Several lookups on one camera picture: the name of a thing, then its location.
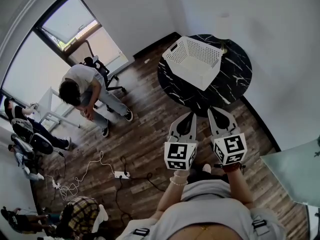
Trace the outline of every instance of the wooden floor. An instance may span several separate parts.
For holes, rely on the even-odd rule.
[[[174,40],[160,45],[152,52],[138,59],[134,64],[120,73],[118,84],[124,86],[127,94],[121,91],[113,93],[121,99],[134,113],[134,120],[127,122],[115,113],[107,112],[102,106],[99,111],[111,120],[112,127],[108,138],[101,136],[101,130],[93,123],[84,120],[77,111],[72,111],[68,118],[80,122],[81,128],[62,123],[53,134],[59,137],[71,136],[74,149],[64,151],[66,156],[65,178],[58,182],[69,186],[75,183],[75,177],[80,180],[87,169],[89,161],[99,159],[99,152],[104,152],[103,163],[109,163],[115,171],[123,171],[124,165],[120,157],[127,162],[126,169],[131,177],[145,177],[153,174],[151,181],[165,190],[169,178],[173,174],[167,170],[164,163],[164,142],[171,123],[182,114],[189,111],[187,107],[171,100],[161,89],[157,79],[158,61],[167,46]],[[244,176],[254,193],[254,199],[259,207],[273,210],[287,230],[287,239],[306,240],[308,238],[307,213],[304,205],[293,203],[273,174],[263,164],[260,156],[273,153],[275,150],[268,137],[259,126],[247,107],[237,101],[226,108],[231,112],[245,133],[248,153]],[[207,118],[197,118],[197,149],[196,163],[208,162],[214,164],[218,159],[210,148],[211,130]],[[43,159],[45,174],[55,176],[58,170],[63,177],[64,160],[57,154]],[[220,169],[213,171],[221,174]],[[121,209],[134,219],[145,219],[153,214],[162,196],[162,192],[154,188],[145,179],[122,180],[123,188],[118,192],[118,203]],[[116,189],[120,188],[119,179],[115,179],[109,166],[99,163],[90,164],[87,175],[80,183],[77,196],[96,198],[101,202],[108,215],[107,227],[116,237],[122,230],[121,212],[117,208]],[[41,207],[50,207],[53,212],[60,212],[67,201],[74,197],[68,193],[66,201],[52,187],[51,179],[35,184],[36,198]]]

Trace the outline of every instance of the power strip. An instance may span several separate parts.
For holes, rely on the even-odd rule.
[[[129,172],[126,172],[126,174],[125,174],[125,172],[124,171],[115,171],[114,172],[114,177],[115,178],[120,178],[120,176],[121,176],[121,179],[126,179],[126,180],[128,180],[128,179],[130,179],[129,177],[130,177],[130,173]]]

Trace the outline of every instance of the white table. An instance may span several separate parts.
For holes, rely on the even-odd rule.
[[[69,120],[67,120],[65,117],[51,111],[51,104],[52,104],[52,95],[56,95],[59,97],[59,93],[57,93],[55,90],[53,90],[51,87],[45,92],[45,94],[42,96],[40,101],[38,102],[38,107],[34,111],[33,119],[38,122],[42,123],[45,119],[53,121],[57,124],[61,121],[64,121],[74,127],[80,127],[79,124],[75,124]]]

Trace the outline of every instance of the pearl bracelet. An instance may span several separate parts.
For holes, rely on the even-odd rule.
[[[170,178],[170,182],[173,183],[173,184],[175,184],[175,185],[177,185],[177,186],[185,186],[185,185],[188,184],[188,181],[187,181],[187,180],[186,180],[185,183],[183,183],[183,184],[175,183],[175,182],[174,182],[174,177],[171,177],[171,178]]]

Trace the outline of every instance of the plaid shirt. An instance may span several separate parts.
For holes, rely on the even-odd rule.
[[[93,198],[80,196],[73,199],[68,205],[73,206],[71,220],[68,226],[77,234],[91,233],[95,220],[99,213],[99,205]]]

